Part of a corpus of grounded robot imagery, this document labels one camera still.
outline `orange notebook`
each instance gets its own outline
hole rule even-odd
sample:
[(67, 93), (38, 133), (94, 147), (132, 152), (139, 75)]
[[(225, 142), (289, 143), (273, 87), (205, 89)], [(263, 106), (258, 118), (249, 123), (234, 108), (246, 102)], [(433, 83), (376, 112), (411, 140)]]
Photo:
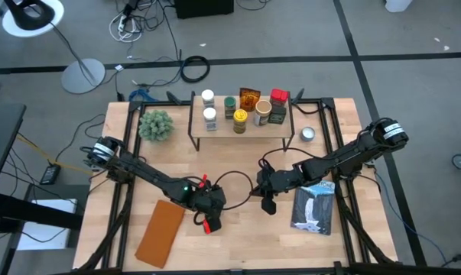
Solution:
[(147, 264), (163, 268), (179, 225), (183, 221), (184, 210), (172, 202), (157, 201), (135, 257)]

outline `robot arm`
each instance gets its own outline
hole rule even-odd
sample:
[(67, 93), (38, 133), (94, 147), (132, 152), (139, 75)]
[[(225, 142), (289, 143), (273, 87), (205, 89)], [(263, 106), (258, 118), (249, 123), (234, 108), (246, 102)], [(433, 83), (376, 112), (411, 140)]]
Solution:
[(358, 133), (356, 140), (333, 151), (325, 157), (313, 157), (293, 164), (292, 170), (275, 171), (265, 156), (259, 160), (257, 186), (253, 196), (262, 197), (261, 207), (269, 215), (276, 213), (273, 197), (300, 186), (319, 183), (330, 171), (337, 169), (339, 175), (352, 176), (362, 169), (362, 164), (379, 158), (383, 153), (400, 150), (408, 136), (397, 121), (381, 118)]
[[(115, 153), (121, 148), (119, 156)], [(147, 165), (128, 152), (122, 141), (113, 137), (100, 137), (87, 154), (89, 164), (108, 170), (108, 178), (119, 183), (127, 183), (135, 176), (161, 189), (173, 203), (191, 211), (203, 213), (203, 227), (207, 234), (222, 227), (220, 214), (226, 204), (223, 189), (211, 185), (209, 181), (195, 183), (190, 178), (171, 178)]]

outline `spice jar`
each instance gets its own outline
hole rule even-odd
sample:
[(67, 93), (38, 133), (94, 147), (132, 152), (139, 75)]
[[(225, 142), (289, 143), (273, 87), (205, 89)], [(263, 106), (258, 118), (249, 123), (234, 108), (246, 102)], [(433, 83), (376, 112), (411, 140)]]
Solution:
[(206, 108), (203, 111), (203, 117), (205, 118), (205, 125), (207, 131), (216, 130), (216, 110), (214, 108)]
[(239, 109), (233, 114), (233, 131), (237, 134), (245, 132), (245, 122), (247, 121), (247, 112)]
[(269, 114), (271, 114), (271, 103), (261, 100), (255, 105), (254, 124), (256, 126), (266, 125)]
[(232, 119), (233, 118), (233, 113), (235, 112), (236, 109), (236, 104), (237, 101), (233, 96), (227, 96), (225, 97), (225, 100), (223, 101), (225, 105), (225, 118), (226, 119)]
[(212, 90), (206, 89), (201, 93), (201, 98), (203, 99), (203, 105), (205, 108), (214, 108), (215, 107), (215, 93)]

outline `artificial plant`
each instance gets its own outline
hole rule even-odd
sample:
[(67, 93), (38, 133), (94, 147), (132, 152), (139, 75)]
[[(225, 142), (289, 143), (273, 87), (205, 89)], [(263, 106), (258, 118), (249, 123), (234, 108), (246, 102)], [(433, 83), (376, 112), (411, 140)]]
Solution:
[(174, 130), (173, 120), (166, 111), (146, 112), (140, 122), (138, 134), (146, 141), (165, 141)]

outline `book cover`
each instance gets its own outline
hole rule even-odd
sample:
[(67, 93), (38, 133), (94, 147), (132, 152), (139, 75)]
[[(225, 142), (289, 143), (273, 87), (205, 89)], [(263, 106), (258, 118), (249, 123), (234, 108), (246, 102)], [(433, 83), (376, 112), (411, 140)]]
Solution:
[(314, 186), (297, 188), (291, 227), (330, 235), (335, 186), (335, 183), (322, 180)]

